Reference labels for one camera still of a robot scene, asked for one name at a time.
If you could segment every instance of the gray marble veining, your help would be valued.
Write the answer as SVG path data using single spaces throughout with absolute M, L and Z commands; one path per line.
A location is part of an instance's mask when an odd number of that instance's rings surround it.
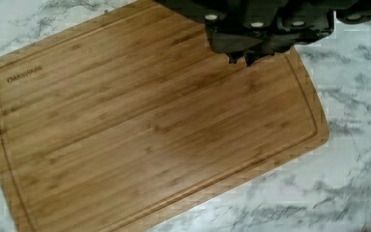
M 0 0 L 0 56 L 129 2 Z M 371 22 L 336 22 L 330 37 L 297 50 L 329 142 L 149 231 L 371 232 Z M 0 232 L 9 231 L 0 188 Z

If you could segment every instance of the white marble surface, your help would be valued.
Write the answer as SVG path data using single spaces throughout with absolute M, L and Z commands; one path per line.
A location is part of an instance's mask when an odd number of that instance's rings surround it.
M 0 0 L 0 56 L 127 3 Z M 329 38 L 297 49 L 327 114 L 329 142 L 150 231 L 371 232 L 371 23 L 336 23 Z M 0 189 L 0 232 L 10 231 Z

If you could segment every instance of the bamboo cutting board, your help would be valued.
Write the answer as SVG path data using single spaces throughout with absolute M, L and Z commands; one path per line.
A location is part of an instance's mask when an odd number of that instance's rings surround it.
M 328 140 L 294 49 L 227 61 L 203 25 L 150 0 L 1 57 L 0 180 L 18 230 L 144 230 Z

